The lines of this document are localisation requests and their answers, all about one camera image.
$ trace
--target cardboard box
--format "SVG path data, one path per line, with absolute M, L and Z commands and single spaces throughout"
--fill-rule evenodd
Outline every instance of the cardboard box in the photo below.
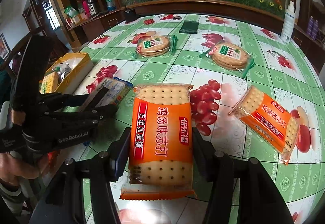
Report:
M 67 75 L 67 77 L 58 85 L 55 92 L 62 94 L 73 94 L 76 88 L 80 85 L 81 81 L 94 67 L 88 53 L 68 53 L 56 60 L 56 62 L 46 71 L 51 72 L 52 67 L 73 58 L 82 58 L 75 68 Z

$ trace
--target silver thermos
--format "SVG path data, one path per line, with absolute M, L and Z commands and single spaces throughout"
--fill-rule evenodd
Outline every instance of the silver thermos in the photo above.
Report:
M 98 1 L 97 0 L 86 0 L 89 12 L 91 16 L 98 14 Z

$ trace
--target cracker package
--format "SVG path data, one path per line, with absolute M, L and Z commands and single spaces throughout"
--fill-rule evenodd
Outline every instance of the cracker package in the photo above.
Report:
M 175 35 L 140 38 L 133 57 L 156 57 L 164 54 L 172 54 L 175 51 L 175 45 Z
M 189 84 L 134 88 L 128 181 L 121 199 L 176 199 L 193 194 Z
M 216 65 L 229 71 L 235 71 L 241 78 L 244 78 L 248 70 L 255 65 L 253 57 L 243 48 L 224 40 L 200 54 L 199 57 L 212 60 Z
M 252 85 L 229 114 L 262 136 L 288 165 L 299 133 L 299 124 L 286 109 Z

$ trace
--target screw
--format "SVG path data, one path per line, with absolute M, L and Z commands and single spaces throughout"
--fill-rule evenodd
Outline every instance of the screw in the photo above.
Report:
M 74 159 L 73 159 L 73 158 L 67 158 L 67 159 L 65 159 L 65 161 L 64 161 L 64 163 L 65 163 L 66 165 L 72 164 L 73 162 L 74 162 Z
M 214 155 L 215 155 L 216 157 L 223 157 L 223 152 L 220 151 L 220 150 L 218 150 L 218 151 L 216 151 L 216 152 L 214 153 Z
M 100 158 L 104 158 L 104 157 L 106 157 L 107 155 L 108 155 L 108 152 L 105 151 L 105 150 L 103 150 L 103 151 L 101 151 L 101 152 L 99 153 Z
M 255 157 L 252 157 L 249 159 L 252 164 L 258 164 L 258 159 Z

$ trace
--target table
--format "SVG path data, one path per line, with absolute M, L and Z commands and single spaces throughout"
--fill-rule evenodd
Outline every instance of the table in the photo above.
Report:
M 218 102 L 220 108 L 216 111 L 218 119 L 209 125 L 212 134 L 202 137 L 210 141 L 216 150 L 222 150 L 235 159 L 258 158 L 280 190 L 291 215 L 298 213 L 295 223 L 302 223 L 325 188 L 325 91 L 310 62 L 292 40 L 290 44 L 285 44 L 277 34 L 255 25 L 214 16 L 174 15 L 181 16 L 182 19 L 162 19 L 166 16 L 156 15 L 142 17 L 129 24 L 122 22 L 104 33 L 110 36 L 106 42 L 89 43 L 82 51 L 89 53 L 95 66 L 75 94 L 87 93 L 86 85 L 95 80 L 100 68 L 108 65 L 118 66 L 116 76 L 134 85 L 147 82 L 191 83 L 196 89 L 209 79 L 217 80 L 222 84 L 222 98 Z M 148 19 L 152 19 L 152 24 L 145 25 L 144 20 Z M 183 20 L 199 21 L 198 33 L 180 34 Z M 159 57 L 133 58 L 136 44 L 132 40 L 136 34 L 142 32 L 151 35 L 176 35 L 176 52 Z M 219 34 L 225 40 L 243 47 L 254 57 L 256 65 L 249 70 L 246 78 L 239 78 L 232 72 L 197 57 L 208 49 L 203 34 L 211 33 Z M 281 66 L 274 52 L 283 55 L 290 62 L 291 69 Z M 250 128 L 235 117 L 226 115 L 251 85 L 269 94 L 288 111 L 302 106 L 308 115 L 311 147 L 306 153 L 295 147 L 288 166 L 281 163 L 278 153 Z M 133 101 L 134 93 L 130 91 L 121 102 L 116 119 L 100 128 L 98 140 L 85 149 L 81 160 L 106 150 L 112 141 L 121 136 L 125 127 L 131 126 Z M 121 185 L 126 179 L 125 171 L 117 183 L 111 183 L 114 199 L 123 218 L 127 218 L 127 214 L 133 210 L 134 218 L 152 216 L 159 219 L 152 223 L 202 222 L 212 185 L 201 179 L 195 165 L 193 186 L 198 199 L 185 197 L 162 201 L 120 200 Z M 238 200 L 239 180 L 235 180 L 231 224 L 236 223 Z M 87 223 L 94 223 L 89 180 L 84 180 L 84 206 Z

